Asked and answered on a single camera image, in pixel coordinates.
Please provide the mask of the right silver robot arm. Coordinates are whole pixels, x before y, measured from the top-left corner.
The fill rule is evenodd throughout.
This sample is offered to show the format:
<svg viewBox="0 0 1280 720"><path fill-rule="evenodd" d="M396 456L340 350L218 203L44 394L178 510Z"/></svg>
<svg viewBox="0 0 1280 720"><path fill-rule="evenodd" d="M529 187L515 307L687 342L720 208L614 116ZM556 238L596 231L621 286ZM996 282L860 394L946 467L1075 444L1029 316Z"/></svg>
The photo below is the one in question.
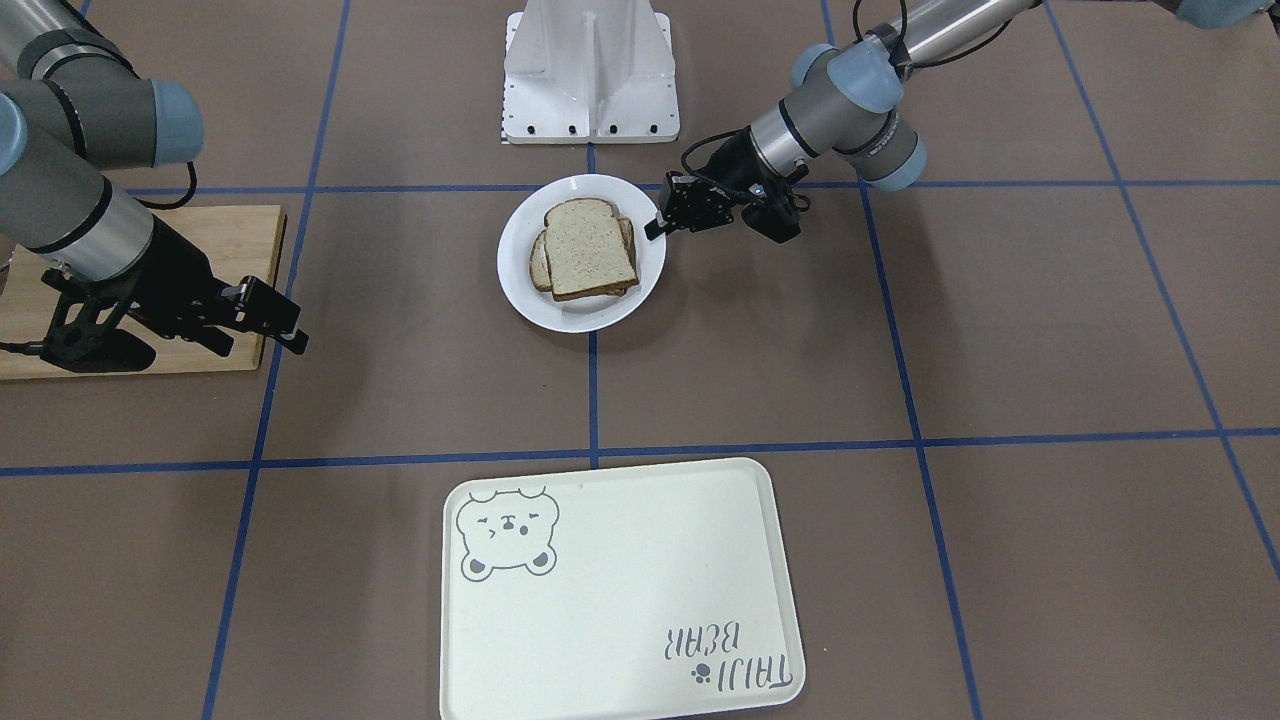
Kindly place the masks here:
<svg viewBox="0 0 1280 720"><path fill-rule="evenodd" d="M303 354L300 307L257 277L215 277L207 256L118 190L110 170L183 164L204 146L189 91L140 76L68 1L5 1L1 97L3 236L46 261L58 304L41 340L3 345L73 373L142 372L164 340L230 354L233 333Z"/></svg>

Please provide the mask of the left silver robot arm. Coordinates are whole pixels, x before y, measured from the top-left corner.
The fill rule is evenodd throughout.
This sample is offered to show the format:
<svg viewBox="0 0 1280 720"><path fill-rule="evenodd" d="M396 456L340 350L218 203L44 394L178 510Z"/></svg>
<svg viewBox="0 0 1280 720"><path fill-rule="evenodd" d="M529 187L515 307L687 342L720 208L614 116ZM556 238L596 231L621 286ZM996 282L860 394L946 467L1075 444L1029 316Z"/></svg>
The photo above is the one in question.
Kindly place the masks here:
<svg viewBox="0 0 1280 720"><path fill-rule="evenodd" d="M900 111L909 79L977 53L1032 8L1030 1L900 3L896 19L856 27L844 47L808 47L794 63L785 97L750 124L681 154L678 169L666 174L646 237L741 220L776 243L787 242L800 234L810 208L797 183L827 154L873 188L905 190L928 158Z"/></svg>

